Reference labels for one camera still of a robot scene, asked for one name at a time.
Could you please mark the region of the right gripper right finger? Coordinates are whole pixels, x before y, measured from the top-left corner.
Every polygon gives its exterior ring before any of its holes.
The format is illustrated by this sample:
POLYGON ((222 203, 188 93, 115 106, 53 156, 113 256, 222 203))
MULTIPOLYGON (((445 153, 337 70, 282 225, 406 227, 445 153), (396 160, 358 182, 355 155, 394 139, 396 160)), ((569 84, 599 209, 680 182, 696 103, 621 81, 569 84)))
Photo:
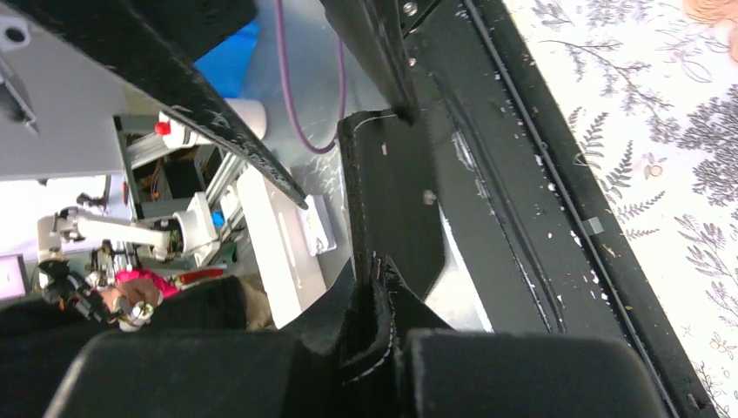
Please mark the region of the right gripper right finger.
POLYGON ((386 417, 664 417, 641 360, 624 342, 455 331, 383 263, 399 344, 386 417))

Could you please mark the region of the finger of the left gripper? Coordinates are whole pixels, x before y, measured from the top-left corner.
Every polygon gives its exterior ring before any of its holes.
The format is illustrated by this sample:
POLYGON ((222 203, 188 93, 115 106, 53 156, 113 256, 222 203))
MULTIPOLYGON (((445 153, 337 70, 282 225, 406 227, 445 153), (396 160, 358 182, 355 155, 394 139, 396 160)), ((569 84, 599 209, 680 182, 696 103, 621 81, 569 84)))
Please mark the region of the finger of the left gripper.
POLYGON ((308 207, 304 191, 247 123, 130 2, 8 1, 6 6, 245 159, 297 206, 308 207))
POLYGON ((427 95, 435 74, 422 27, 438 1, 323 1, 337 32, 389 108, 410 125, 431 119, 427 95))

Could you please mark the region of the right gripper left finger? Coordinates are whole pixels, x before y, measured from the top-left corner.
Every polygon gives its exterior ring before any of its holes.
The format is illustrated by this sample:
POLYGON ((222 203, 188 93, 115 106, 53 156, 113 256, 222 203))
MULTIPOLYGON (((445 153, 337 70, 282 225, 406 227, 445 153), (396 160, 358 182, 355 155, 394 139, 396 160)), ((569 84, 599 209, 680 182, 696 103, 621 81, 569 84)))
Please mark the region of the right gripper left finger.
POLYGON ((355 287, 332 287, 277 331, 102 334, 71 363, 49 417, 327 417, 355 287))

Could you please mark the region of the black leather card holder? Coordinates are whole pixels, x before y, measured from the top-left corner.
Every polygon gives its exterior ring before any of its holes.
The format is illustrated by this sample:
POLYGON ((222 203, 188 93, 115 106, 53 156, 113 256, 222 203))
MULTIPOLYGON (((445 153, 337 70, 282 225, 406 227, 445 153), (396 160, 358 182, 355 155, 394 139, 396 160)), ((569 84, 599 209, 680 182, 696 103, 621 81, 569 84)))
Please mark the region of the black leather card holder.
POLYGON ((399 337, 392 297, 424 296, 446 263, 435 158, 426 124, 390 110, 359 111, 338 124, 347 224, 358 301, 341 387, 391 367, 399 337))

